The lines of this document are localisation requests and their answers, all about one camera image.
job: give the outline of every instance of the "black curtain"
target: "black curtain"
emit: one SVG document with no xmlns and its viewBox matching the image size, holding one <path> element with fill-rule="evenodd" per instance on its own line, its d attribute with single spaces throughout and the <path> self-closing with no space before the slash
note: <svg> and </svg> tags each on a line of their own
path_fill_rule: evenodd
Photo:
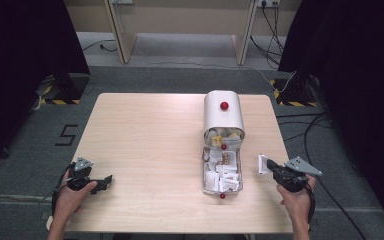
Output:
<svg viewBox="0 0 384 240">
<path fill-rule="evenodd" d="M 384 208 L 384 4 L 302 1 L 279 70 L 319 78 L 344 143 Z"/>
<path fill-rule="evenodd" d="M 49 75 L 89 74 L 62 0 L 0 0 L 0 151 Z"/>
</svg>

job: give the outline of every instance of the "cable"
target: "cable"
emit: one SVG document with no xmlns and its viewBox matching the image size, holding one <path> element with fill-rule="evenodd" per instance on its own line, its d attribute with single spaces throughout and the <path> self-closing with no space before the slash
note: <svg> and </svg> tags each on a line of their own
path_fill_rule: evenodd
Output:
<svg viewBox="0 0 384 240">
<path fill-rule="evenodd" d="M 310 197 L 310 210 L 308 211 L 308 225 L 310 225 L 311 219 L 313 218 L 314 211 L 316 210 L 316 198 L 314 197 L 313 189 L 310 184 L 306 183 L 304 189 L 307 191 L 308 197 Z"/>
<path fill-rule="evenodd" d="M 267 47 L 267 52 L 270 51 L 270 47 L 271 47 L 272 42 L 273 42 L 273 36 L 272 36 L 272 38 L 270 39 L 269 46 Z M 273 66 L 270 64 L 268 58 L 267 58 L 266 60 L 267 60 L 267 65 L 269 65 L 269 66 L 270 66 L 271 68 L 273 68 L 273 69 L 277 69 L 277 67 L 273 67 Z"/>
<path fill-rule="evenodd" d="M 105 49 L 105 50 L 107 50 L 108 52 L 115 52 L 115 51 L 117 51 L 117 48 L 116 48 L 116 49 L 108 49 L 108 48 L 104 47 L 103 44 L 99 45 L 99 47 L 100 47 L 101 49 Z"/>
<path fill-rule="evenodd" d="M 332 126 L 325 126 L 325 125 L 318 124 L 318 122 L 316 122 L 314 125 L 319 126 L 319 127 L 323 127 L 323 128 L 333 128 Z M 310 124 L 309 122 L 292 121 L 292 122 L 281 122 L 278 125 L 289 124 L 289 123 Z"/>
<path fill-rule="evenodd" d="M 254 41 L 254 38 L 252 36 L 249 37 L 251 39 L 251 41 L 254 43 L 255 47 L 257 48 L 257 50 L 264 56 L 266 57 L 267 59 L 270 59 L 270 61 L 276 63 L 277 65 L 279 65 L 279 62 L 274 59 L 272 56 L 270 56 L 270 54 L 274 54 L 274 55 L 278 55 L 278 56 L 281 56 L 280 54 L 278 53 L 274 53 L 274 52 L 270 52 L 262 47 L 260 47 L 255 41 Z"/>
<path fill-rule="evenodd" d="M 318 124 L 319 122 L 324 121 L 324 120 L 327 120 L 327 119 L 321 119 L 321 120 L 317 121 L 316 123 L 314 123 L 313 125 L 318 125 L 318 126 L 321 126 L 321 127 L 330 128 L 330 127 L 327 127 L 327 126 L 323 126 L 323 125 L 319 125 L 319 124 Z M 289 137 L 289 138 L 285 138 L 285 139 L 283 139 L 283 142 L 286 142 L 286 141 L 292 140 L 292 139 L 294 139 L 294 138 L 300 137 L 300 136 L 302 136 L 302 135 L 304 135 L 304 134 L 305 134 L 305 132 L 300 133 L 300 134 L 297 134 L 297 135 L 292 136 L 292 137 Z"/>
<path fill-rule="evenodd" d="M 321 117 L 322 115 L 324 115 L 325 113 L 321 113 L 319 114 L 317 117 L 315 117 L 313 119 L 313 121 L 311 121 L 310 125 L 307 127 L 307 129 L 305 130 L 305 133 L 304 133 L 304 149 L 305 149 L 305 155 L 307 157 L 307 160 L 308 162 L 313 165 L 312 161 L 311 161 L 311 158 L 310 158 L 310 154 L 308 153 L 308 147 L 307 147 L 307 136 L 308 136 L 308 132 L 310 131 L 310 129 L 314 126 L 314 123 L 317 121 L 317 119 L 319 117 Z M 363 232 L 361 232 L 360 228 L 357 226 L 357 224 L 354 222 L 354 220 L 351 218 L 351 216 L 345 211 L 345 209 L 341 206 L 341 204 L 339 204 L 339 202 L 333 197 L 332 193 L 327 189 L 327 187 L 324 185 L 324 183 L 322 182 L 322 180 L 320 179 L 319 176 L 316 176 L 317 178 L 317 181 L 319 181 L 320 185 L 322 186 L 322 188 L 326 191 L 326 193 L 329 195 L 329 197 L 335 202 L 335 204 L 339 207 L 339 209 L 344 213 L 344 215 L 348 218 L 348 220 L 351 222 L 351 224 L 354 226 L 354 228 L 357 230 L 357 232 L 360 234 L 360 237 L 365 240 L 366 237 L 364 236 Z"/>
<path fill-rule="evenodd" d="M 55 186 L 55 188 L 51 191 L 51 194 L 52 194 L 52 205 L 51 205 L 51 210 L 52 210 L 52 216 L 54 216 L 55 214 L 55 208 L 57 206 L 57 198 L 58 198 L 58 192 L 65 186 L 67 185 L 64 185 L 61 187 L 61 183 L 63 183 L 63 178 L 65 176 L 65 173 L 72 167 L 74 167 L 75 163 L 71 163 L 69 165 L 67 165 L 67 167 L 65 167 L 64 171 L 61 173 L 61 176 L 60 178 L 58 179 L 58 183 L 57 185 Z"/>
<path fill-rule="evenodd" d="M 98 44 L 98 43 L 102 43 L 102 42 L 112 42 L 112 41 L 115 41 L 115 40 L 114 40 L 114 39 L 107 39 L 107 40 L 97 41 L 97 42 L 92 43 L 91 45 L 89 45 L 89 46 L 83 48 L 83 51 L 86 50 L 86 49 L 89 49 L 90 47 L 92 47 L 92 46 L 94 46 L 94 45 L 96 45 L 96 44 Z"/>
<path fill-rule="evenodd" d="M 34 111 L 39 110 L 41 104 L 42 104 L 42 96 L 39 96 L 39 95 L 38 95 L 37 106 L 34 106 L 34 107 L 32 108 L 32 111 L 34 112 Z"/>
<path fill-rule="evenodd" d="M 263 5 L 262 7 L 262 10 L 263 10 L 263 15 L 264 15 L 264 18 L 266 19 L 267 21 L 267 24 L 269 25 L 269 28 L 270 28 L 270 31 L 272 33 L 272 40 L 274 39 L 275 42 L 278 44 L 279 46 L 279 50 L 280 50 L 280 53 L 282 54 L 283 52 L 283 45 L 282 43 L 280 42 L 278 36 L 277 36 L 277 23 L 279 21 L 279 5 L 277 3 L 273 3 L 275 5 L 275 8 L 274 8 L 274 13 L 275 13 L 275 17 L 274 17 L 274 21 L 275 21 L 275 24 L 274 24 L 274 28 L 272 27 L 267 15 L 266 15 L 266 11 L 265 10 L 265 5 Z"/>
</svg>

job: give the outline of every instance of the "gray carpet floor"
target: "gray carpet floor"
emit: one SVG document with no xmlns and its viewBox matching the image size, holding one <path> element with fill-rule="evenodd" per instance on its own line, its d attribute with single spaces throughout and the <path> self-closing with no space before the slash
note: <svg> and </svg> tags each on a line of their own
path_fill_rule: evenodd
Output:
<svg viewBox="0 0 384 240">
<path fill-rule="evenodd" d="M 0 239 L 45 239 L 49 199 L 38 205 L 56 184 L 72 159 L 99 94 L 104 92 L 208 93 L 232 90 L 238 94 L 264 94 L 272 99 L 289 157 L 306 158 L 306 151 L 331 195 L 342 205 L 367 239 L 384 239 L 384 212 L 366 179 L 353 168 L 334 119 L 320 118 L 302 135 L 314 116 L 280 117 L 328 112 L 322 94 L 317 107 L 286 107 L 276 103 L 271 85 L 255 70 L 90 67 L 91 76 L 77 105 L 44 104 L 30 114 L 9 146 L 10 156 L 0 159 Z M 263 71 L 267 79 L 286 73 Z M 76 135 L 71 146 L 55 146 L 69 139 L 60 134 L 66 124 L 77 125 L 66 134 Z M 318 185 L 312 239 L 360 239 L 344 213 Z M 71 239 L 100 239 L 99 234 L 67 233 Z M 189 235 L 186 239 L 229 239 L 230 236 Z M 103 234 L 111 239 L 111 233 Z M 291 239 L 290 235 L 256 235 L 256 239 Z M 137 234 L 133 239 L 182 239 L 181 235 Z"/>
</svg>

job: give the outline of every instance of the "finger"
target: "finger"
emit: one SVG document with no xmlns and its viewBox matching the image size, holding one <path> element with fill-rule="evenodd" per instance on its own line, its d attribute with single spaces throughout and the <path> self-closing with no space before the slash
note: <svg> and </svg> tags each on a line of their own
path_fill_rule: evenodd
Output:
<svg viewBox="0 0 384 240">
<path fill-rule="evenodd" d="M 282 185 L 280 185 L 280 184 L 277 184 L 276 189 L 277 189 L 277 191 L 278 191 L 281 195 L 283 195 L 284 193 L 288 192 L 288 190 L 286 190 L 286 189 L 285 189 Z"/>
<path fill-rule="evenodd" d="M 314 190 L 314 187 L 316 186 L 316 178 L 308 174 L 306 174 L 306 177 L 308 178 L 308 185 L 310 185 L 311 189 Z"/>
<path fill-rule="evenodd" d="M 64 173 L 64 177 L 63 177 L 62 179 L 63 179 L 63 180 L 67 179 L 69 174 L 70 174 L 70 169 L 68 169 L 67 171 L 65 171 L 65 173 Z"/>
<path fill-rule="evenodd" d="M 74 211 L 75 213 L 82 213 L 83 212 L 83 208 L 81 208 L 80 206 L 76 209 L 76 211 Z"/>
<path fill-rule="evenodd" d="M 97 182 L 97 181 L 92 181 L 92 182 L 88 183 L 88 184 L 82 189 L 82 191 L 90 192 L 90 191 L 92 191 L 92 189 L 94 189 L 94 188 L 96 187 L 96 185 L 98 185 L 98 182 Z"/>
</svg>

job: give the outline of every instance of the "black cable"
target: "black cable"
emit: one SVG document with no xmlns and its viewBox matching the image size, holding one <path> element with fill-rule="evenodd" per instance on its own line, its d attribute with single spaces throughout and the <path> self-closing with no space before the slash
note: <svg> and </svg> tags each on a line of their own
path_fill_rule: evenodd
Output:
<svg viewBox="0 0 384 240">
<path fill-rule="evenodd" d="M 304 117 L 304 116 L 318 116 L 318 115 L 323 114 L 323 113 L 290 114 L 290 115 L 276 116 L 276 118 Z M 284 123 L 278 123 L 278 124 L 281 125 L 281 124 L 285 124 L 285 123 L 303 123 L 303 122 L 284 122 Z M 286 138 L 286 139 L 283 139 L 283 141 L 286 142 L 286 141 L 292 140 L 292 139 L 294 139 L 294 138 L 300 137 L 300 136 L 302 136 L 302 135 L 304 135 L 304 134 L 305 134 L 305 132 L 304 132 L 304 133 L 300 133 L 300 134 L 295 135 L 295 136 L 292 136 L 292 137 L 289 137 L 289 138 Z"/>
<path fill-rule="evenodd" d="M 308 197 L 310 197 L 310 210 L 308 211 L 307 218 L 308 224 L 310 224 L 314 211 L 316 210 L 316 198 L 314 197 L 313 189 L 311 189 L 310 184 L 306 183 L 304 189 L 307 191 Z"/>
<path fill-rule="evenodd" d="M 319 126 L 319 127 L 324 127 L 324 128 L 333 128 L 332 126 L 325 126 L 325 125 L 318 124 L 318 122 L 315 123 L 314 125 Z M 281 122 L 281 123 L 278 123 L 278 125 L 290 124 L 290 123 L 301 123 L 301 124 L 308 124 L 308 125 L 310 124 L 309 122 L 290 121 L 290 122 Z"/>
<path fill-rule="evenodd" d="M 265 50 L 264 48 L 260 47 L 255 41 L 254 41 L 254 38 L 252 36 L 250 36 L 250 39 L 251 41 L 254 43 L 255 47 L 257 48 L 257 50 L 263 54 L 263 56 L 265 56 L 267 59 L 270 59 L 270 61 L 276 63 L 277 65 L 279 65 L 279 62 L 276 61 L 276 59 L 274 59 L 272 56 L 270 56 L 270 54 L 277 54 L 277 53 L 273 53 L 273 52 L 270 52 L 270 51 L 267 51 Z"/>
<path fill-rule="evenodd" d="M 65 167 L 64 171 L 62 172 L 60 178 L 58 179 L 58 183 L 57 185 L 55 186 L 53 192 L 52 192 L 52 216 L 54 216 L 55 214 L 55 209 L 57 207 L 57 199 L 58 199 L 58 193 L 59 193 L 59 190 L 61 190 L 61 183 L 62 183 L 62 180 L 64 179 L 64 176 L 65 176 L 65 173 L 67 172 L 68 169 L 72 168 L 75 166 L 75 163 L 71 163 L 69 164 L 67 167 Z"/>
<path fill-rule="evenodd" d="M 279 22 L 279 4 L 277 2 L 274 2 L 273 5 L 275 6 L 274 8 L 274 32 L 275 32 L 275 37 L 277 39 L 277 45 L 279 47 L 279 51 L 281 54 L 283 54 L 283 45 L 279 40 L 279 36 L 277 35 L 277 23 Z"/>
<path fill-rule="evenodd" d="M 108 49 L 108 48 L 104 47 L 103 44 L 101 44 L 99 47 L 100 47 L 101 49 L 105 49 L 105 50 L 107 50 L 108 52 L 114 52 L 114 51 L 117 51 L 117 48 L 116 48 L 116 49 Z"/>
<path fill-rule="evenodd" d="M 57 185 L 55 186 L 55 188 L 52 189 L 48 194 L 46 194 L 46 195 L 42 198 L 42 200 L 39 202 L 38 205 L 40 205 L 43 201 L 45 201 L 46 198 L 48 198 L 48 197 L 51 196 L 51 195 L 53 196 L 53 194 L 54 194 L 55 192 L 58 192 L 58 191 L 59 191 L 59 189 L 60 189 L 60 185 L 61 185 L 61 182 L 62 182 L 62 179 L 64 178 L 64 175 L 65 175 L 65 172 L 67 172 L 67 170 L 70 169 L 70 167 L 71 167 L 71 164 L 68 165 L 68 166 L 64 169 L 64 172 L 60 175 L 60 178 L 58 179 L 58 183 L 57 183 Z"/>
<path fill-rule="evenodd" d="M 97 42 L 92 43 L 91 45 L 89 45 L 89 46 L 83 48 L 83 51 L 86 50 L 86 49 L 88 49 L 88 48 L 90 48 L 90 47 L 92 47 L 92 46 L 94 46 L 94 45 L 96 45 L 96 44 L 98 44 L 98 43 L 101 43 L 101 42 L 112 42 L 112 41 L 115 41 L 115 40 L 114 40 L 114 39 L 107 39 L 107 40 L 97 41 Z"/>
<path fill-rule="evenodd" d="M 279 41 L 279 38 L 277 37 L 277 21 L 278 21 L 278 13 L 277 13 L 277 8 L 275 8 L 275 28 L 276 28 L 276 32 L 275 30 L 273 29 L 267 15 L 266 15 L 266 11 L 264 11 L 265 7 L 262 7 L 262 10 L 263 10 L 263 15 L 264 15 L 264 18 L 266 19 L 267 21 L 267 24 L 269 25 L 269 28 L 270 28 L 270 31 L 272 33 L 272 39 L 275 40 L 275 42 L 279 45 L 279 46 L 282 46 L 282 43 L 280 43 Z"/>
<path fill-rule="evenodd" d="M 317 121 L 317 119 L 321 116 L 323 116 L 325 113 L 321 113 L 319 114 L 317 117 L 315 117 L 313 119 L 313 121 L 311 121 L 310 125 L 307 127 L 307 129 L 305 130 L 305 133 L 304 133 L 304 149 L 305 149 L 305 155 L 307 157 L 307 160 L 308 162 L 313 165 L 313 163 L 311 162 L 311 158 L 310 158 L 310 154 L 308 153 L 308 147 L 307 147 L 307 136 L 308 136 L 308 132 L 310 131 L 310 129 L 312 128 L 312 126 L 314 125 L 314 123 Z M 320 185 L 322 186 L 322 188 L 326 191 L 326 193 L 329 195 L 329 197 L 335 202 L 335 204 L 339 207 L 339 209 L 341 209 L 341 211 L 344 213 L 344 215 L 348 218 L 348 220 L 351 222 L 351 224 L 354 226 L 354 228 L 357 230 L 357 232 L 360 234 L 361 238 L 362 239 L 366 239 L 366 237 L 364 236 L 363 232 L 361 232 L 360 228 L 357 226 L 357 224 L 354 222 L 354 220 L 351 218 L 351 216 L 345 211 L 345 209 L 341 206 L 341 204 L 339 204 L 339 202 L 333 197 L 332 193 L 327 189 L 327 187 L 324 185 L 324 183 L 322 182 L 322 180 L 320 179 L 319 176 L 316 176 L 316 179 L 317 181 L 320 183 Z"/>
<path fill-rule="evenodd" d="M 272 38 L 270 39 L 270 43 L 269 43 L 269 46 L 267 47 L 267 52 L 269 52 L 270 51 L 270 47 L 271 47 L 271 44 L 272 44 L 272 42 L 273 42 L 273 38 L 274 38 L 274 35 L 272 36 Z M 269 65 L 271 68 L 273 68 L 273 69 L 277 69 L 276 68 L 276 66 L 275 67 L 273 67 L 271 64 L 270 64 L 270 62 L 269 62 L 269 58 L 266 58 L 266 60 L 267 60 L 267 65 Z"/>
<path fill-rule="evenodd" d="M 317 121 L 317 122 L 316 122 L 315 124 L 313 124 L 313 125 L 318 125 L 318 126 L 325 127 L 325 128 L 333 128 L 333 127 L 327 127 L 327 126 L 323 126 L 323 125 L 319 125 L 319 124 L 318 124 L 319 122 L 324 121 L 324 120 L 327 120 L 327 119 L 319 120 L 319 121 Z M 289 138 L 286 138 L 286 139 L 283 139 L 283 141 L 286 142 L 286 141 L 292 140 L 292 139 L 294 139 L 294 138 L 300 137 L 300 136 L 302 136 L 302 135 L 304 135 L 304 134 L 305 134 L 305 132 L 300 133 L 300 134 L 295 135 L 295 136 L 292 136 L 292 137 L 289 137 Z"/>
</svg>

